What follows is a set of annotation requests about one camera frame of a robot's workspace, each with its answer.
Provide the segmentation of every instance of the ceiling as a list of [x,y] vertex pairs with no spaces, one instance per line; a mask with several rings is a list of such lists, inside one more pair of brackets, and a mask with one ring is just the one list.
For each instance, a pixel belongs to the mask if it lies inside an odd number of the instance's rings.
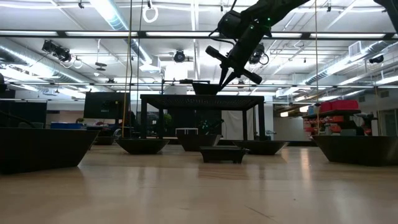
[[[315,1],[309,1],[301,7],[301,10],[290,12],[283,20],[278,22],[273,28],[274,32],[395,32],[387,13],[381,12],[382,8],[374,3],[373,0],[331,0],[331,12],[326,12],[329,0],[318,0],[318,13],[315,16]],[[89,1],[83,1],[84,9],[77,7],[79,1],[0,1],[0,29],[17,30],[110,30],[108,23],[101,17],[98,11],[90,7]],[[225,10],[229,10],[233,0],[153,0],[154,6],[158,6],[159,16],[156,21],[148,23],[141,17],[141,1],[133,1],[132,9],[132,30],[180,30],[190,31],[192,27],[191,3],[197,2],[198,19],[195,30],[209,31],[216,28],[218,21],[223,16],[220,11],[220,2],[223,2]],[[255,0],[238,0],[235,10],[241,11],[254,4]],[[119,11],[125,20],[129,20],[130,1],[115,1]],[[31,9],[19,9],[15,7],[4,7],[4,4],[16,6],[29,6]],[[34,9],[44,6],[71,6],[63,9]],[[148,11],[148,18],[153,17],[153,11]],[[51,60],[55,57],[46,55],[42,50],[45,39],[43,38],[14,38],[10,37],[15,43],[33,50]],[[127,44],[121,39],[101,39],[99,53],[98,40],[96,39],[52,39],[58,45],[70,49],[70,52],[78,57],[83,66],[79,69],[72,66],[71,70],[77,72],[95,82],[106,82],[109,78],[123,83],[127,69]],[[196,40],[198,55],[195,57],[194,41],[192,39],[141,39],[140,44],[151,55],[158,56],[161,60],[162,68],[174,64],[172,55],[176,50],[183,50],[185,55],[192,58],[190,62],[183,64],[188,69],[188,78],[210,80],[217,83],[220,79],[219,61],[208,56],[205,49],[208,45],[213,46],[222,54],[231,49],[231,45],[215,42],[210,39]],[[276,84],[300,84],[299,76],[307,75],[317,69],[321,69],[340,55],[348,52],[348,47],[355,43],[355,40],[333,40],[333,41],[300,41],[297,40],[263,40],[270,62],[266,66],[247,66],[248,70],[253,70],[259,74],[266,83]],[[98,61],[108,64],[106,71],[96,71],[95,62]],[[386,54],[386,61],[395,59],[395,51]],[[199,76],[195,76],[194,62],[197,60],[200,66]],[[364,63],[357,63],[339,74],[322,81],[322,85],[337,85],[342,80],[352,78],[364,72]],[[137,58],[132,62],[132,82],[137,82],[137,73],[141,77],[139,82],[152,83],[160,82],[160,73],[145,73],[137,68],[139,62]],[[382,65],[371,65],[376,68]],[[111,86],[112,90],[123,90],[123,86]],[[159,87],[141,87],[145,91],[157,91]],[[237,88],[227,88],[227,91],[238,91]],[[277,88],[259,88],[256,91],[274,93]],[[240,91],[252,92],[252,89],[245,88]]]

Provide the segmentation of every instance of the shelf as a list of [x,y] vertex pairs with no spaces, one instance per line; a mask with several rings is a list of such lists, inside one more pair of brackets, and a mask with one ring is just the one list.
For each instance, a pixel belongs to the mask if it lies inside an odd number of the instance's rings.
[[[354,114],[359,114],[361,113],[360,110],[334,110],[334,111],[327,111],[324,113],[320,113],[319,117],[324,118],[326,116],[341,116],[341,115],[354,115]],[[303,116],[304,119],[312,119],[312,118],[317,118],[317,114],[312,114],[312,115],[306,115]]]

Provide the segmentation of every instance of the wooden floor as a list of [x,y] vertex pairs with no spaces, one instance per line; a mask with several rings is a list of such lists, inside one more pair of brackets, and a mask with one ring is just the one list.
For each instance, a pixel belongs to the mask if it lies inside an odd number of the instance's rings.
[[333,164],[296,147],[243,160],[94,147],[79,168],[0,176],[0,223],[398,223],[398,167]]

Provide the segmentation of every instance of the computer screen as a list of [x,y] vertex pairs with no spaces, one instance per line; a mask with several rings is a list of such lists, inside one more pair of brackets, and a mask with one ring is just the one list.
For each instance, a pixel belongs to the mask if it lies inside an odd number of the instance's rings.
[[84,118],[123,119],[123,108],[127,116],[128,103],[124,107],[124,93],[86,93]]

